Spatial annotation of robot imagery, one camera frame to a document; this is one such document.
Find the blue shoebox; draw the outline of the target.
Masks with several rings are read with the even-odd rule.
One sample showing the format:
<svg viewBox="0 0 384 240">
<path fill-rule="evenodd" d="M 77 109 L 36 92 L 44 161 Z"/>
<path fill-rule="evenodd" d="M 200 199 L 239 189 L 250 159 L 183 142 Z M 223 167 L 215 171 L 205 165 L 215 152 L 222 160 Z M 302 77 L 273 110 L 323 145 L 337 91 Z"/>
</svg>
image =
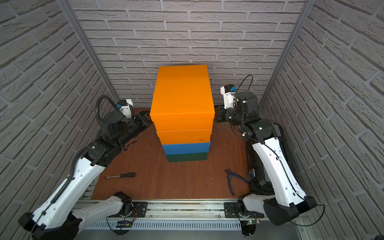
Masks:
<svg viewBox="0 0 384 240">
<path fill-rule="evenodd" d="M 162 145 L 166 155 L 208 153 L 211 143 Z"/>
</svg>

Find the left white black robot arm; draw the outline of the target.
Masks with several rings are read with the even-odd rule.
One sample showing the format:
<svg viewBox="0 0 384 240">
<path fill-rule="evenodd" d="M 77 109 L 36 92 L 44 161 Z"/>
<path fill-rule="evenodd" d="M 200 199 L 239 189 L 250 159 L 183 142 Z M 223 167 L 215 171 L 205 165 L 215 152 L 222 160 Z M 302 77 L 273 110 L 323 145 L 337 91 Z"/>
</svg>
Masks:
<svg viewBox="0 0 384 240">
<path fill-rule="evenodd" d="M 98 118 L 100 135 L 74 157 L 68 177 L 34 212 L 24 213 L 19 224 L 30 232 L 33 240 L 72 240 L 88 226 L 109 216 L 128 216 L 133 210 L 132 199 L 123 192 L 91 207 L 73 207 L 89 185 L 122 152 L 128 142 L 151 124 L 149 111 L 127 118 L 113 111 Z"/>
</svg>

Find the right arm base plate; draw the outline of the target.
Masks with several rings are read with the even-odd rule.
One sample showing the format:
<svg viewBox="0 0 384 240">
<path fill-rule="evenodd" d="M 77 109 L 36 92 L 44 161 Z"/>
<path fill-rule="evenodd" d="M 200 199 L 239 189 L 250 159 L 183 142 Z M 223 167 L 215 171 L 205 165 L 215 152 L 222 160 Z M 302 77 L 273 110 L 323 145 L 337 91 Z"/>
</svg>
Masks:
<svg viewBox="0 0 384 240">
<path fill-rule="evenodd" d="M 225 202 L 224 203 L 225 218 L 234 219 L 263 219 L 264 214 L 258 212 L 249 212 L 245 209 L 244 205 L 240 202 Z"/>
</svg>

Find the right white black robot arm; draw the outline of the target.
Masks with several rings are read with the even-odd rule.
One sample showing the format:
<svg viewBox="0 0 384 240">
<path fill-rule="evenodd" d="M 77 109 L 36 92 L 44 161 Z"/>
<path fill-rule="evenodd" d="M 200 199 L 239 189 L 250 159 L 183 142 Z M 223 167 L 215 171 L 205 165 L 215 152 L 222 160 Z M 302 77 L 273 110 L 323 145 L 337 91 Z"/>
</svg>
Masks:
<svg viewBox="0 0 384 240">
<path fill-rule="evenodd" d="M 221 87 L 224 104 L 215 107 L 217 123 L 237 127 L 246 140 L 250 192 L 239 198 L 240 213 L 260 213 L 276 226 L 319 206 L 294 177 L 286 160 L 284 131 L 268 119 L 261 119 L 258 98 L 238 92 L 233 85 Z"/>
</svg>

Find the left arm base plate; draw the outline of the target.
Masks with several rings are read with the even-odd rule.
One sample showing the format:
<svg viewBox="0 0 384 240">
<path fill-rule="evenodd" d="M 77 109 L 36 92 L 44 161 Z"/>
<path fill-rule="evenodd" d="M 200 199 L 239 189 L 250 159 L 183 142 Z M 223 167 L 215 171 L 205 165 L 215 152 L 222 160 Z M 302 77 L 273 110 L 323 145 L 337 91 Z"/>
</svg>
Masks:
<svg viewBox="0 0 384 240">
<path fill-rule="evenodd" d="M 137 218 L 144 218 L 146 215 L 147 207 L 148 207 L 148 202 L 134 201 L 134 202 L 131 202 L 130 205 L 123 207 L 119 213 L 115 215 L 111 215 L 110 217 L 133 218 L 134 216 L 137 216 Z"/>
</svg>

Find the orange shoebox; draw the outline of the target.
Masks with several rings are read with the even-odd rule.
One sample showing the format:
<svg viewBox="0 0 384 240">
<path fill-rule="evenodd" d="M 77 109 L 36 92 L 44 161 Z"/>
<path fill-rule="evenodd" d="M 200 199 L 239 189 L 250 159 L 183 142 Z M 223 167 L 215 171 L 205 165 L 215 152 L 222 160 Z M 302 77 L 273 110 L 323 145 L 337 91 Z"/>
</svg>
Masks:
<svg viewBox="0 0 384 240">
<path fill-rule="evenodd" d="M 159 67 L 150 112 L 158 132 L 208 131 L 214 115 L 206 65 Z"/>
<path fill-rule="evenodd" d="M 162 145 L 209 143 L 212 129 L 188 131 L 156 131 Z"/>
</svg>

